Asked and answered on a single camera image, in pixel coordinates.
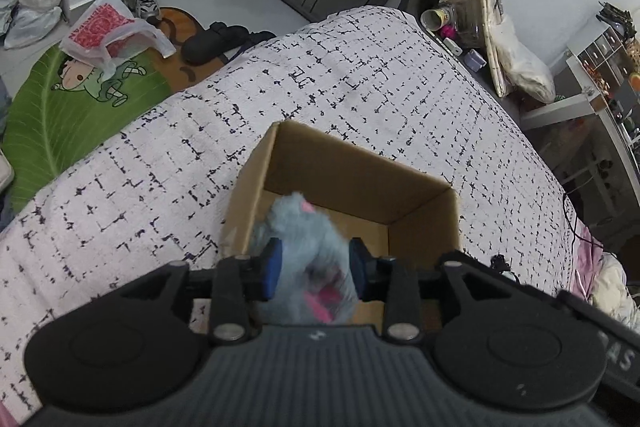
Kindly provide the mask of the grey plush mouse toy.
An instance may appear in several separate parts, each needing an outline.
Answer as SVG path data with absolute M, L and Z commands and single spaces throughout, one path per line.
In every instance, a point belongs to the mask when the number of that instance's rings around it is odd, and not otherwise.
M 344 325 L 352 321 L 358 295 L 349 265 L 349 243 L 329 216 L 304 196 L 278 197 L 254 225 L 247 254 L 259 255 L 270 239 L 282 245 L 274 295 L 256 303 L 260 321 L 274 325 Z

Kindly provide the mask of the red white plastic bag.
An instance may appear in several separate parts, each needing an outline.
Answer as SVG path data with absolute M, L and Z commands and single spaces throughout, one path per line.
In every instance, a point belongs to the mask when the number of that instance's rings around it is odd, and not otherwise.
M 115 75 L 118 66 L 152 48 L 167 58 L 176 53 L 170 40 L 122 0 L 94 0 L 58 45 L 76 61 Z

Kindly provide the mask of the white patterned bedspread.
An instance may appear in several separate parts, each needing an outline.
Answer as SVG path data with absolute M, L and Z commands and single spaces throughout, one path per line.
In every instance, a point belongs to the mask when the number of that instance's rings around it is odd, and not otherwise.
M 521 129 L 416 20 L 364 6 L 255 46 L 122 126 L 38 64 L 12 106 L 20 203 L 1 235 L 1 403 L 24 421 L 44 325 L 166 263 L 244 255 L 277 195 L 300 193 L 375 256 L 430 267 L 500 255 L 570 287 L 574 210 Z

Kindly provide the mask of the cream tote bag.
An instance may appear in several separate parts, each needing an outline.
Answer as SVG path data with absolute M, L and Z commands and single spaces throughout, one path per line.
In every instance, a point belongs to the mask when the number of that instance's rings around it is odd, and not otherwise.
M 521 43 L 501 0 L 480 0 L 491 79 L 499 98 L 520 90 L 542 104 L 555 99 L 549 67 Z

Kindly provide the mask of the rolled paper tube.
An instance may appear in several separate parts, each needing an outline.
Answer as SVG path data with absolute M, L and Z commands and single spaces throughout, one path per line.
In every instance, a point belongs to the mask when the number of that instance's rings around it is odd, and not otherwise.
M 420 22 L 429 31 L 440 31 L 454 24 L 454 8 L 449 4 L 443 4 L 438 8 L 426 10 L 421 14 Z

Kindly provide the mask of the black lace scrunchie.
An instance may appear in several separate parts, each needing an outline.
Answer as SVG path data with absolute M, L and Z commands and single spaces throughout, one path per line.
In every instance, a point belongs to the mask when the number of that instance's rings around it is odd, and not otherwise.
M 490 259 L 490 267 L 507 279 L 515 283 L 520 283 L 518 276 L 512 271 L 511 265 L 509 265 L 509 262 L 506 261 L 503 255 L 492 256 Z

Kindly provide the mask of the black bag on floor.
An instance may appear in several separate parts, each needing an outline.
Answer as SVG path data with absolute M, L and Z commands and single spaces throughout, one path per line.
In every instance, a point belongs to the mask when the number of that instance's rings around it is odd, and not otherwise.
M 200 66 L 227 52 L 236 50 L 235 58 L 259 43 L 271 40 L 276 35 L 268 30 L 249 31 L 244 26 L 215 22 L 209 28 L 186 39 L 181 47 L 183 61 Z

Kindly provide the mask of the green cartoon floor mat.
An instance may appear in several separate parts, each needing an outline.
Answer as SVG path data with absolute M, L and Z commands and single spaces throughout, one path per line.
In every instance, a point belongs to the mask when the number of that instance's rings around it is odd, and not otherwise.
M 2 152 L 14 170 L 9 205 L 20 212 L 76 161 L 171 95 L 154 67 L 152 51 L 117 67 L 104 79 L 99 69 L 48 49 L 14 96 Z

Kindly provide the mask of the pink bed sheet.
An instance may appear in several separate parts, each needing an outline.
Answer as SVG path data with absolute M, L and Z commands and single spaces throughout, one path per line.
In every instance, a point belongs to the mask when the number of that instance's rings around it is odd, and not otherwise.
M 570 277 L 570 292 L 589 303 L 594 279 L 602 268 L 604 249 L 602 243 L 591 234 L 582 221 L 577 223 L 576 232 L 575 262 L 573 274 Z

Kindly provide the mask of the pastel crumpled blanket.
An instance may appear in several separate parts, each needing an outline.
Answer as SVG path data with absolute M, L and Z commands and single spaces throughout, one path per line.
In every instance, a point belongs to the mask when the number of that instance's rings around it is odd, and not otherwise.
M 627 287 L 623 265 L 613 254 L 603 254 L 600 271 L 593 279 L 589 301 L 628 329 L 639 332 L 639 306 Z

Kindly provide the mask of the brown cardboard box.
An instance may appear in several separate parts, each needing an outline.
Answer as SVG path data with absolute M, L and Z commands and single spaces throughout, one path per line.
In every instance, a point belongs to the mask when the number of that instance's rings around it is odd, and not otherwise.
M 256 222 L 292 193 L 329 216 L 348 243 L 360 237 L 372 256 L 396 258 L 418 279 L 460 246 L 458 200 L 448 183 L 288 120 L 270 126 L 236 180 L 221 260 L 249 256 Z M 255 305 L 252 337 L 274 325 L 260 321 Z

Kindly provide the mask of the white drawer organizer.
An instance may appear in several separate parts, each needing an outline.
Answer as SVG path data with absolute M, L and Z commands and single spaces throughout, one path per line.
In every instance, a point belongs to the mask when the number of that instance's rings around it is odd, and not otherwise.
M 612 100 L 623 84 L 638 74 L 639 62 L 629 54 L 616 29 L 594 16 L 567 45 L 600 92 Z

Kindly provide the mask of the white desk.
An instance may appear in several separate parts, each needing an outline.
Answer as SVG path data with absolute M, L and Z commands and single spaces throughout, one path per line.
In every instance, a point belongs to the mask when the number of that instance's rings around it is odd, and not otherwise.
M 613 222 L 623 229 L 638 227 L 639 225 L 639 163 L 634 156 L 634 147 L 639 144 L 639 138 L 630 139 L 628 133 L 621 122 L 614 118 L 612 110 L 608 107 L 602 94 L 597 94 L 596 85 L 578 64 L 577 58 L 570 56 L 567 59 L 567 68 L 574 75 L 582 92 L 563 98 L 561 101 L 536 108 L 530 112 L 523 113 L 520 126 L 523 131 L 557 126 L 567 122 L 582 120 L 585 122 L 599 121 L 599 126 L 603 128 L 606 135 L 605 143 L 614 150 L 614 164 L 620 164 L 625 175 L 625 185 L 634 194 L 634 205 L 627 205 L 625 208 L 616 207 L 611 194 L 608 193 L 604 180 L 598 175 L 597 165 L 601 158 L 587 156 L 585 166 L 582 169 L 564 176 L 560 179 L 562 185 L 575 181 L 582 174 L 589 172 L 591 181 L 596 186 L 603 205 L 610 217 L 602 221 L 601 227 Z

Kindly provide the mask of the orange round lamp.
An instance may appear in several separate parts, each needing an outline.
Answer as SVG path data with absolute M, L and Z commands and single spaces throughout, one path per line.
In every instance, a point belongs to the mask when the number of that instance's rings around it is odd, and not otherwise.
M 634 92 L 640 93 L 640 74 L 638 72 L 629 75 L 628 83 Z

